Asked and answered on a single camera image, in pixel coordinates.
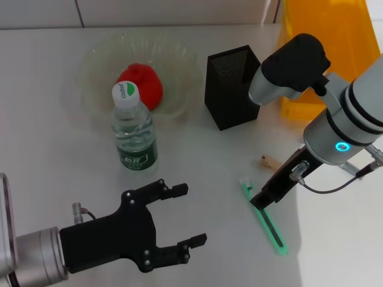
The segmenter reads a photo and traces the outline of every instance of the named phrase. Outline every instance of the toothbrush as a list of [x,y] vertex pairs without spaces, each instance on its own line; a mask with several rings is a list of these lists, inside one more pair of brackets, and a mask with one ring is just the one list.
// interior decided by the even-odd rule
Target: toothbrush
[[[251,190],[254,190],[253,183],[250,182],[247,176],[240,178],[239,183],[241,184],[242,190],[244,191],[246,198],[250,201],[252,199]],[[269,213],[266,209],[258,210],[253,205],[251,205],[255,215],[258,217],[261,225],[265,229],[266,234],[268,235],[271,243],[276,249],[279,255],[286,255],[288,252],[287,245],[284,243],[284,240],[278,230],[275,227],[275,224]]]

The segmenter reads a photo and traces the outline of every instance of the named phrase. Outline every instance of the bottle label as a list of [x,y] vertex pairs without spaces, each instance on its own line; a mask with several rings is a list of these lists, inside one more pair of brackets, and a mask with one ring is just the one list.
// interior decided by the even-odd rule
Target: bottle label
[[152,166],[153,163],[157,160],[157,145],[156,140],[152,144],[144,149],[143,151],[138,152],[129,152],[124,151],[123,149],[117,147],[118,154],[120,155],[120,160],[124,166],[132,170],[144,170]]

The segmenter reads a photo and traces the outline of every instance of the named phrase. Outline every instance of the plastic bottle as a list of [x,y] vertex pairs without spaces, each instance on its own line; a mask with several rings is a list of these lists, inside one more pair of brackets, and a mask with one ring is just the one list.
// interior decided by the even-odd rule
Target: plastic bottle
[[112,89],[115,104],[112,130],[120,160],[130,170],[144,170],[157,161],[156,135],[148,108],[140,101],[138,87],[130,81]]

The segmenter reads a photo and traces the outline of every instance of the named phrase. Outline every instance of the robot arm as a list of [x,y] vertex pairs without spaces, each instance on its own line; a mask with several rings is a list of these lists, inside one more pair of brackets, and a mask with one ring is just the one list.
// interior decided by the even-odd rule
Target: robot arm
[[[312,88],[326,105],[307,125],[303,134],[305,146],[251,200],[256,208],[263,209],[281,200],[323,163],[345,164],[363,149],[371,153],[377,162],[375,167],[383,164],[382,153],[372,146],[383,133],[383,56],[351,84],[336,74],[323,76],[329,66],[319,40],[300,34],[268,57],[256,72],[249,90],[254,103],[267,104],[280,96],[297,99]],[[292,174],[296,167],[301,169],[298,177]],[[357,176],[371,170],[370,166]]]
[[0,173],[0,286],[45,287],[76,273],[108,262],[127,258],[146,273],[154,268],[187,264],[189,248],[200,247],[206,234],[174,246],[156,245],[156,228],[146,205],[184,196],[187,184],[166,186],[159,179],[121,196],[121,205],[111,215],[59,229],[14,235],[10,189]]

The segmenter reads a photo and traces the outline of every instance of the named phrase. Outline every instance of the white table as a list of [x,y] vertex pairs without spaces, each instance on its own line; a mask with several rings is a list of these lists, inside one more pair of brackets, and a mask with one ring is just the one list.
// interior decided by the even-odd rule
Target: white table
[[[303,126],[279,117],[277,103],[257,121],[218,131],[203,89],[184,122],[158,122],[160,167],[135,178],[119,163],[113,137],[90,128],[78,109],[75,73],[84,53],[121,28],[0,31],[0,170],[11,182],[16,233],[73,224],[71,204],[96,216],[114,212],[120,194],[158,178],[186,182],[189,194],[150,205],[157,244],[173,245],[206,232],[187,265],[141,273],[118,260],[70,276],[62,286],[380,286],[383,268],[381,171],[344,191],[319,196],[301,187],[269,211],[290,253],[278,256],[238,184],[257,188],[270,177],[257,167],[263,153],[286,160]],[[249,44],[262,61],[276,46],[278,25],[163,28],[193,47],[205,76],[208,55]],[[383,141],[377,143],[383,148]],[[367,153],[353,159],[370,162]],[[336,173],[337,180],[329,180]],[[325,190],[349,179],[323,166],[307,183]]]

